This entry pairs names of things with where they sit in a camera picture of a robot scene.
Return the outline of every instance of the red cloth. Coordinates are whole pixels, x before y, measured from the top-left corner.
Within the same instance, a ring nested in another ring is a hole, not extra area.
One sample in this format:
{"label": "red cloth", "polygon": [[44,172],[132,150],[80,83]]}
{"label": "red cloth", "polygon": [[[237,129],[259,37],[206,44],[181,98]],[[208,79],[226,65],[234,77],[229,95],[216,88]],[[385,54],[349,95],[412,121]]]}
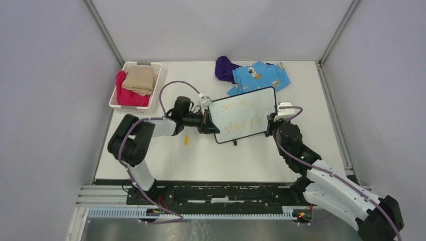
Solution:
{"label": "red cloth", "polygon": [[127,74],[124,71],[120,71],[116,76],[117,102],[119,105],[148,106],[150,95],[141,96],[121,87],[126,76]]}

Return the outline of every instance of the white wall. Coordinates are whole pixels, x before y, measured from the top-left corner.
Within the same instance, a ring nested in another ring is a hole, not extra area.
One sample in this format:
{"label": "white wall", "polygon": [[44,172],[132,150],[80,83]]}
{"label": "white wall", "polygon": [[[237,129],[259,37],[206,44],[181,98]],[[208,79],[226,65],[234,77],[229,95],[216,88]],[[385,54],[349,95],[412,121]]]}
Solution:
{"label": "white wall", "polygon": [[351,0],[93,0],[125,61],[318,60]]}
{"label": "white wall", "polygon": [[401,206],[405,240],[424,240],[424,0],[362,1],[326,76],[362,180]]}
{"label": "white wall", "polygon": [[64,240],[119,70],[83,1],[0,5],[0,240]]}

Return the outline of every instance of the blue cloth with cartoon print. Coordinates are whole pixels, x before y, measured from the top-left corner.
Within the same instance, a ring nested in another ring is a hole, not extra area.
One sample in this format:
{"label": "blue cloth with cartoon print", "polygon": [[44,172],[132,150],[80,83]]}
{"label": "blue cloth with cartoon print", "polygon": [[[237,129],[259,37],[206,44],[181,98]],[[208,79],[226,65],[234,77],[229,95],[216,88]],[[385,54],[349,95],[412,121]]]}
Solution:
{"label": "blue cloth with cartoon print", "polygon": [[269,86],[279,91],[290,84],[282,63],[273,65],[258,61],[252,66],[239,67],[232,73],[236,84],[227,92],[229,96]]}

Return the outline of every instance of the gray floor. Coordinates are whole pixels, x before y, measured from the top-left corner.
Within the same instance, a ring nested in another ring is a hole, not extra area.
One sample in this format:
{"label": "gray floor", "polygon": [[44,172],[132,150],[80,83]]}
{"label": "gray floor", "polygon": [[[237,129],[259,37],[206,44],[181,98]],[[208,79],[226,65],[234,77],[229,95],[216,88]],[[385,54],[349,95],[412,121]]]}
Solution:
{"label": "gray floor", "polygon": [[207,220],[195,219],[179,223],[144,225],[136,219],[89,218],[84,241],[136,240],[347,240],[360,241],[349,225],[332,217],[327,222],[297,227],[289,220]]}

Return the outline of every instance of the robotic arm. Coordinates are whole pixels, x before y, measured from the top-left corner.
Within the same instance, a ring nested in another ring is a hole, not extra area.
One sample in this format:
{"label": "robotic arm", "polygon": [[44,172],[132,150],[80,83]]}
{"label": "robotic arm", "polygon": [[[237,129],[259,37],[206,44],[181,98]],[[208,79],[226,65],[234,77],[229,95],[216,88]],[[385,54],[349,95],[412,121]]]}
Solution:
{"label": "robotic arm", "polygon": [[[201,134],[220,132],[211,122],[208,109],[203,106],[198,112],[191,112],[190,102],[187,97],[178,97],[166,117],[140,121],[136,116],[126,115],[108,144],[108,151],[118,160],[126,133],[139,122],[130,133],[135,137],[126,139],[121,157],[136,183],[148,195],[155,195],[155,188],[151,187],[156,182],[144,160],[152,137],[174,136],[185,126],[197,127]],[[391,196],[380,198],[335,171],[303,143],[299,127],[288,122],[282,111],[279,109],[268,117],[265,135],[273,136],[286,164],[301,175],[291,189],[300,199],[320,206],[348,223],[362,240],[393,240],[394,230],[400,231],[404,227],[398,202]]]}

